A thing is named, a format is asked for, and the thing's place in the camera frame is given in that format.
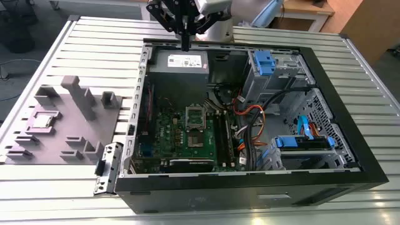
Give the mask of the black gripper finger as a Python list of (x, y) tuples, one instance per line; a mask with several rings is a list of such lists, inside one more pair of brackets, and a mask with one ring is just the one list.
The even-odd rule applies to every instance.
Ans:
[(173, 32), (176, 35), (180, 36), (181, 47), (180, 49), (185, 51), (185, 29), (183, 23), (183, 16), (184, 14), (173, 14), (171, 16), (168, 12), (160, 13), (159, 12), (159, 1), (148, 1), (147, 3), (147, 11), (149, 14), (156, 18), (167, 32)]
[(191, 47), (191, 36), (196, 34), (204, 34), (211, 26), (224, 16), (223, 11), (217, 11), (207, 14), (201, 19), (196, 20), (196, 16), (200, 15), (195, 4), (187, 6), (187, 17), (185, 17), (185, 51), (189, 51)]

